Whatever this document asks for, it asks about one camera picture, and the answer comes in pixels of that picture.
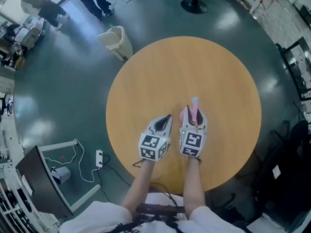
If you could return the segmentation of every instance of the white sleeve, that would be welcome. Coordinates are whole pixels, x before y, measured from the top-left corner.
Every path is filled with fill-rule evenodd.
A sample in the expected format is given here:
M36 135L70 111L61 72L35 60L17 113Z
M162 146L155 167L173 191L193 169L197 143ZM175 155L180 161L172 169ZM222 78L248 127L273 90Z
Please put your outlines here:
M243 230L221 219L206 206L196 208L191 213L189 220L194 221L206 232L245 233Z
M64 223L60 233L100 233L106 228L113 230L118 224L130 222L132 215L124 207L94 201L75 219Z

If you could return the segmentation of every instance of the trash can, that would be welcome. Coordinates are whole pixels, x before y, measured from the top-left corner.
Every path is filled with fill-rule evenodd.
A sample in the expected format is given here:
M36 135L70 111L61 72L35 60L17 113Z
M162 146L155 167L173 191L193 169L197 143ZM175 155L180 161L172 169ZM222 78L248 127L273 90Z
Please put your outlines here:
M107 30L106 33L100 34L97 39L122 61L131 58L133 55L132 44L122 26Z
M66 180L68 180L71 176L71 172L69 169L65 166L60 167L60 168L51 168L51 174L57 184L62 184Z

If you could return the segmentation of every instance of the power strip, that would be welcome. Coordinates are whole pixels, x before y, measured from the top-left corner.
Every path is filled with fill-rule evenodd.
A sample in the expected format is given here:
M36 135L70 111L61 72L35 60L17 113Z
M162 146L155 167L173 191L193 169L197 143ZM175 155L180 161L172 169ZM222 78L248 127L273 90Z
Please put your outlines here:
M96 166L103 167L103 151L101 150L96 150Z

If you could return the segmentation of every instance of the black pole stand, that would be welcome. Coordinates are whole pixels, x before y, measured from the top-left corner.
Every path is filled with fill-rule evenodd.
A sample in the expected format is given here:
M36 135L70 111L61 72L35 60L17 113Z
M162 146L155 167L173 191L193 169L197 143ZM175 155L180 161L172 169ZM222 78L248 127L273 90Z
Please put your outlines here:
M182 0L181 7L193 14L203 14L207 11L207 6L200 0Z

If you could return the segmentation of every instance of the round wooden table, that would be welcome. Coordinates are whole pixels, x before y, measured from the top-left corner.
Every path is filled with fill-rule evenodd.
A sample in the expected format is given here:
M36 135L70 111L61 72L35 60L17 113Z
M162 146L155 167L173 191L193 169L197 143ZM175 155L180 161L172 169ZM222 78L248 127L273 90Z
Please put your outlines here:
M106 123L111 145L124 167L136 176L138 141L149 122L173 115L171 146L156 163L152 182L183 193L186 156L179 153L179 113L191 98L208 118L201 154L205 191L235 175L254 150L261 125L256 85L242 62L211 41L173 37L154 42L131 57L111 86Z

